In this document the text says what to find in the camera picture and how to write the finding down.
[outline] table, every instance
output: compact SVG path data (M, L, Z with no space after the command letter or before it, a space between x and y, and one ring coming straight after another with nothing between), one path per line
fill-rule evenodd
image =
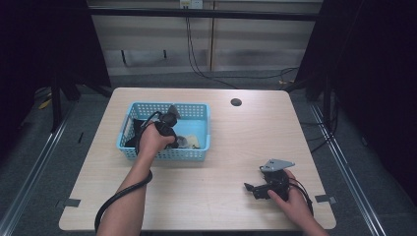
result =
M239 98L242 105L233 106ZM306 187L317 221L333 228L329 203L288 93L276 90L117 88L108 103L70 199L63 230L93 230L95 215L111 197L132 161L116 148L133 101L204 102L211 112L211 140L203 162L156 160L148 184L143 230L293 230L273 201L255 200L243 183L265 183L259 166L270 158L295 162L290 170Z

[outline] object in basket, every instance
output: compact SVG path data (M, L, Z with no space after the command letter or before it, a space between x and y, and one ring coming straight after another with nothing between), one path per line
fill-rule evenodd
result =
M178 141L177 141L178 148L189 148L188 141L187 141L187 139L185 137L178 136L177 138L178 138Z
M189 135L185 137L188 141L189 148L198 149L200 148L199 140L195 135Z
M199 140L195 135L189 136L178 136L178 148L191 148L191 149L198 149L200 148Z

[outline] blue plastic basket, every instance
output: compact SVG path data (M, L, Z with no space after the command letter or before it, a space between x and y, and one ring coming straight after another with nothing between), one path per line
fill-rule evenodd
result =
M177 107L181 116L173 127L175 134L183 137L189 135L196 136L200 148L168 148L160 151L156 158L167 160L205 160L210 139L210 111L207 104L139 101L130 105L117 139L117 147L125 153L128 159L137 157L133 147L125 147L126 142L135 136L133 120L146 120L155 111L165 113L172 104Z

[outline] cable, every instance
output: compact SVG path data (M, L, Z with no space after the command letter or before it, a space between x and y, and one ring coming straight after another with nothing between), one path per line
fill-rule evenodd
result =
M100 210L98 211L97 215L95 216L95 222L94 222L95 233L97 233L97 231L98 231L98 226L100 225L101 218L102 218L104 212L107 210L108 207L110 207L110 205L112 205L114 202L116 202L120 198L126 196L127 194L130 194L133 191L142 188L144 185L149 183L150 180L152 180L152 177L153 177L152 172L149 171L148 177L145 180L143 180L143 181L141 181L137 184L134 184L134 185L116 193L115 195L113 195L113 197L111 197L109 200L107 200L103 204L103 206L101 206Z
M304 196L304 199L307 202L307 207L310 210L310 213L312 214L312 216L314 216L314 211L313 211L313 202L311 201L309 194L307 193L306 188L304 188L304 186L300 183L300 181L293 179L293 178L289 178L290 180L294 180L295 182L297 182L299 185L301 185L302 188L300 188L300 186L293 184L293 183L289 183L290 186L295 187L296 189L298 189Z
M220 80L217 80L217 79L254 79L254 80L265 80L265 79L272 79L272 78L276 78L276 77L281 77L281 81L283 82L284 81L283 75L288 74L288 73L290 73L290 72L292 72L294 70L299 69L299 67L285 68L285 69L282 69L281 72L278 75L272 75L272 76L267 76L267 77L243 77L243 76L214 76L214 77L209 77L209 76L205 75L200 70L200 68L199 68L199 66L197 64L196 55L194 53L193 39L191 37L191 25L190 25L190 19L189 18L186 18L186 25L187 25L188 59L189 59L189 62L190 62L190 66L193 69L194 73L196 73L198 76L203 77L205 79L208 79L208 80L211 80L211 81L216 81L216 82L222 83L224 85L227 85L229 87L232 87L234 89L238 89L237 87L235 87L235 86L233 86L233 85L231 85L229 83L226 83L226 82L223 82L223 81L220 81ZM194 65L192 63L191 57L193 57L194 65L195 65L196 68L194 67Z
M324 146L328 142L329 139L334 138L334 134L335 134L335 132L337 130L337 124L338 124L338 108L339 108L339 104L338 103L339 102L338 102L338 99L336 97L335 100L334 100L333 111L332 111L332 116L333 117L332 117L332 119L330 121L331 123L334 122L334 128L333 127L330 127L329 136L326 137L326 139L325 139L325 141L323 143L321 143L317 147L313 148L310 151L310 153L315 152L316 150L318 150L319 148L321 148L322 146Z

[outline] black device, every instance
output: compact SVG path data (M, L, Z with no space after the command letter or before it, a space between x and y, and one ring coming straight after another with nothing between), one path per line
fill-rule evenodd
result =
M267 181L266 184L255 187L245 183L246 189L254 194L255 199L270 199L268 190L273 190L284 201L288 201L289 179L285 171L277 170L263 173L265 174L265 180Z
M154 121L153 124L155 125L156 130L165 137L173 136L175 137L175 142L166 146L166 148L178 148L178 137L175 134L172 127L177 124L179 118L181 118L180 114L178 113L177 108L175 105L171 105L168 108L166 113L162 113L160 111L155 111L148 120L133 120L133 127L135 131L135 136L126 142L126 148L135 148L136 154L139 153L139 143L142 134L144 133L145 129L147 128L149 121L155 116L157 116L157 121Z
M273 190L282 199L287 201L290 184L288 175L283 169L294 164L294 162L285 160L270 159L265 165L260 166L260 170L264 174L264 179L267 183L257 187L244 183L246 190L252 192L255 199L269 199L268 190Z

